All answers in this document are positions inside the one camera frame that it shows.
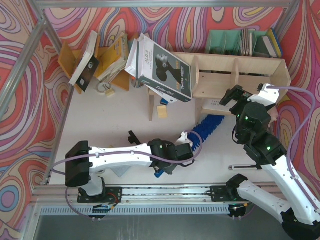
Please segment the blue microfiber duster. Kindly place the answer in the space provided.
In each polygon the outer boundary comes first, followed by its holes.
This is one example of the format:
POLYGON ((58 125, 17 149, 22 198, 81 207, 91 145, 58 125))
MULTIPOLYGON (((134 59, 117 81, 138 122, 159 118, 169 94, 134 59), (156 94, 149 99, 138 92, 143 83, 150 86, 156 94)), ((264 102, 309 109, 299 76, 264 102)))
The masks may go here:
MULTIPOLYGON (((202 143, 204 143, 223 122, 224 118, 225 117, 222 115, 209 114, 201 121, 201 123, 197 124, 192 131, 196 132, 201 137, 202 143)), ((193 143, 191 147, 192 151, 196 151, 201 146, 199 138, 194 133, 190 133, 188 138, 193 143)))

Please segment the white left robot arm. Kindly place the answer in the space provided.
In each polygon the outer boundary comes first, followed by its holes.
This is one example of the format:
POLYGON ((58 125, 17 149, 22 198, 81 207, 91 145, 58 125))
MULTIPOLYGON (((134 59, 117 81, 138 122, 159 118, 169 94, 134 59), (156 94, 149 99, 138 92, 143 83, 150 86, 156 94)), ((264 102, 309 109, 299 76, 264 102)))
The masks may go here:
POLYGON ((84 140, 69 150, 65 157, 69 160, 65 163, 65 185, 82 188, 90 197, 103 193, 104 183, 98 173, 106 169, 141 166, 171 175, 176 166, 195 159, 190 143, 174 144, 161 139, 118 148, 90 147, 84 140))

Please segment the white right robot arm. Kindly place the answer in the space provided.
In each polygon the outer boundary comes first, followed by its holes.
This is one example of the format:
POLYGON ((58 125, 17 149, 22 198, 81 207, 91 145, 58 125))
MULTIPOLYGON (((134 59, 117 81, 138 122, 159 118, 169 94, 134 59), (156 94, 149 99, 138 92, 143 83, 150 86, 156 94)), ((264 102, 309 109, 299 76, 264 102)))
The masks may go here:
POLYGON ((217 196, 231 201, 246 200, 272 215, 293 240, 317 240, 320 237, 320 202, 307 187, 291 163, 290 148, 268 131, 272 117, 268 113, 280 97, 280 86, 261 83, 258 94, 251 94, 239 85, 228 89, 220 101, 230 108, 236 124, 232 140, 242 145, 246 154, 265 171, 281 190, 285 199, 261 189, 247 177, 237 174, 226 182, 217 196))

